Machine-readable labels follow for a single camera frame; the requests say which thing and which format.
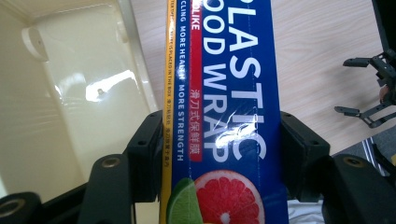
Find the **wooden table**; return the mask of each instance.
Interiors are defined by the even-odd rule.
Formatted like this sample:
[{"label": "wooden table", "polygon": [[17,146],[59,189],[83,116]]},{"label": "wooden table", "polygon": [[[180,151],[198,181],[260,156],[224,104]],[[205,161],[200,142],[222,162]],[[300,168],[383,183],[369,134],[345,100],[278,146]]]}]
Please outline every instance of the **wooden table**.
[{"label": "wooden table", "polygon": [[[166,1],[132,1],[152,87],[162,107]],[[342,65],[349,58],[382,52],[370,0],[272,4],[281,110],[326,139],[332,154],[395,124],[392,120],[370,129],[333,110],[342,105],[364,111],[378,104],[374,68]]]}]

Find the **red stripe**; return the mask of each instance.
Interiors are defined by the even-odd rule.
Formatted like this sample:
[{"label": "red stripe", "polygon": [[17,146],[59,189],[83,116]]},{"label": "red stripe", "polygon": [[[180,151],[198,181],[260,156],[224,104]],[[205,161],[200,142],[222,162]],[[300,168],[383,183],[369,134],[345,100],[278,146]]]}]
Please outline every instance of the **red stripe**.
[{"label": "red stripe", "polygon": [[202,160],[202,0],[191,0],[189,156]]}]

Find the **light wood surface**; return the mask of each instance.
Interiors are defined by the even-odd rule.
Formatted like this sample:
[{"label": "light wood surface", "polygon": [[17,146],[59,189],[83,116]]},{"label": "light wood surface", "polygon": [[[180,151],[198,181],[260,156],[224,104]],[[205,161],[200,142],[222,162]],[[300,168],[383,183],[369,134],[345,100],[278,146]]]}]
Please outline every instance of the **light wood surface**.
[{"label": "light wood surface", "polygon": [[[166,1],[132,2],[152,87],[162,108]],[[272,7],[281,110],[327,140],[332,154],[395,124],[392,120],[370,129],[361,120],[333,110],[342,105],[364,111],[378,104],[374,68],[342,65],[349,58],[382,52],[370,0],[274,0]]]}]

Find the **lime wedge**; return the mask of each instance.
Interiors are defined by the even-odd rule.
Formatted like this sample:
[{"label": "lime wedge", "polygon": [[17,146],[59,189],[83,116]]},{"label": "lime wedge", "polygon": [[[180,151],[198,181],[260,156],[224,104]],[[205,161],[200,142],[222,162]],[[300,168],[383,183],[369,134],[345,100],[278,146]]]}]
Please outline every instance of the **lime wedge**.
[{"label": "lime wedge", "polygon": [[202,224],[194,182],[189,178],[181,179],[172,191],[166,208],[167,224]]}]

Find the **citrus fruit image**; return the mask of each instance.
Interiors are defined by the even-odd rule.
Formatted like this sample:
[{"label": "citrus fruit image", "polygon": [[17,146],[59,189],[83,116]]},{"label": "citrus fruit image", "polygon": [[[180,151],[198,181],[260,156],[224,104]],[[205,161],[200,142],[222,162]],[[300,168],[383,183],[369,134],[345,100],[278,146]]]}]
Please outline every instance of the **citrus fruit image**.
[{"label": "citrus fruit image", "polygon": [[204,223],[265,223],[260,193],[243,175],[212,171],[196,179],[195,187]]},{"label": "citrus fruit image", "polygon": [[183,178],[177,182],[166,208],[167,224],[202,224],[194,182]]}]

